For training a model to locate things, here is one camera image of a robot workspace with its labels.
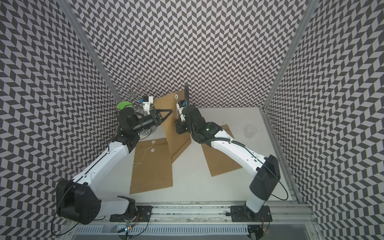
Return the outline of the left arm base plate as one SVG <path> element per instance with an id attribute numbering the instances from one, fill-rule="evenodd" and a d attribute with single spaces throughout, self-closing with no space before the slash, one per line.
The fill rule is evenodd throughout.
<path id="1" fill-rule="evenodd" d="M 151 218 L 152 210 L 153 206 L 129 207 L 128 210 L 122 215 L 111 215 L 110 222 L 148 222 Z"/>

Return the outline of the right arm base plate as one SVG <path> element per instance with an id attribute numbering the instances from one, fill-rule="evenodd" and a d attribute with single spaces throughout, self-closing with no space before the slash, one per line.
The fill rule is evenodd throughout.
<path id="1" fill-rule="evenodd" d="M 232 222 L 264 222 L 270 223 L 273 221 L 269 206 L 262 206 L 261 209 L 254 213 L 246 205 L 230 206 L 230 217 Z"/>

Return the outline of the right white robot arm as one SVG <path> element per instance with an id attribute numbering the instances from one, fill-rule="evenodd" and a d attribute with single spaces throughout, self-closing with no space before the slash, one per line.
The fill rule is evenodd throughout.
<path id="1" fill-rule="evenodd" d="M 258 214 L 281 179 L 278 159 L 273 155 L 257 154 L 231 137 L 221 126 L 206 122 L 195 106 L 181 101 L 176 108 L 179 115 L 176 131 L 179 135 L 190 133 L 195 142 L 224 153 L 253 177 L 250 184 L 252 194 L 245 203 L 245 210 Z"/>

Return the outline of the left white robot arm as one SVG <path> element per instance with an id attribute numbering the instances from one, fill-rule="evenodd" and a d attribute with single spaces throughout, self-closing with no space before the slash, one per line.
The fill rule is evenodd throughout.
<path id="1" fill-rule="evenodd" d="M 117 132 L 107 149 L 71 180 L 60 180 L 56 186 L 56 215 L 82 225 L 98 217 L 115 216 L 123 221 L 137 217 L 135 200 L 124 197 L 97 196 L 96 191 L 103 179 L 125 156 L 129 155 L 140 140 L 139 133 L 160 126 L 171 114 L 171 109 L 150 110 L 143 116 L 132 107 L 119 111 Z"/>

